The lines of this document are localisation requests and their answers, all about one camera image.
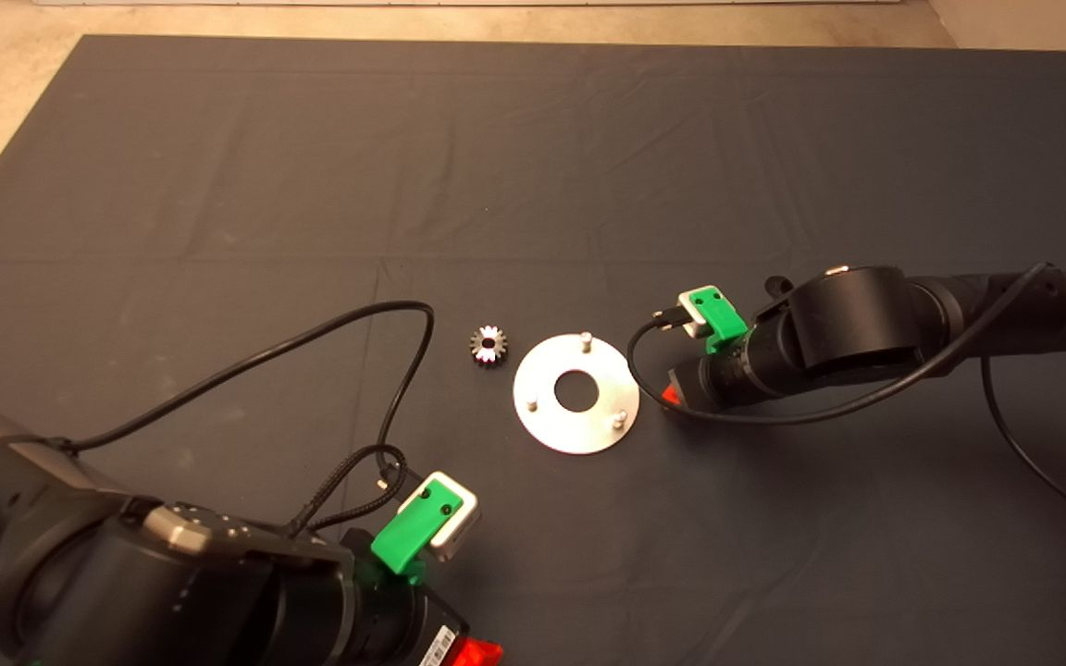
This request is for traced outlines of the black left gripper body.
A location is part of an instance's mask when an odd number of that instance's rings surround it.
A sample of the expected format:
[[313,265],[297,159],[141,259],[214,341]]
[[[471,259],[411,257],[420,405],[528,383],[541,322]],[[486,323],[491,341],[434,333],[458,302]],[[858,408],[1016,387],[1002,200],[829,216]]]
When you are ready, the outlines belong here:
[[469,633],[465,616],[429,586],[411,585],[371,551],[364,527],[346,532],[350,569],[348,665],[448,665]]

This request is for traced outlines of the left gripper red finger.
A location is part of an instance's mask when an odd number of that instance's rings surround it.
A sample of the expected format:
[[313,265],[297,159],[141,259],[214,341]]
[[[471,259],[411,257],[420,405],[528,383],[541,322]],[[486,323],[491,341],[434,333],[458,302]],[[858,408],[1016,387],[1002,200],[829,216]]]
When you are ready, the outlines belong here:
[[456,639],[450,649],[450,666],[498,666],[504,649],[495,641]]

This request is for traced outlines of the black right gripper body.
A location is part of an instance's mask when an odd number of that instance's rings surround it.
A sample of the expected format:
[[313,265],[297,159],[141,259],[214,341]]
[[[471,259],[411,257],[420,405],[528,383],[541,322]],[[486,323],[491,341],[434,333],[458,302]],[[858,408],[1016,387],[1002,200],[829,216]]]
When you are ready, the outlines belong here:
[[729,410],[788,396],[786,319],[759,322],[724,350],[669,368],[674,403],[694,410]]

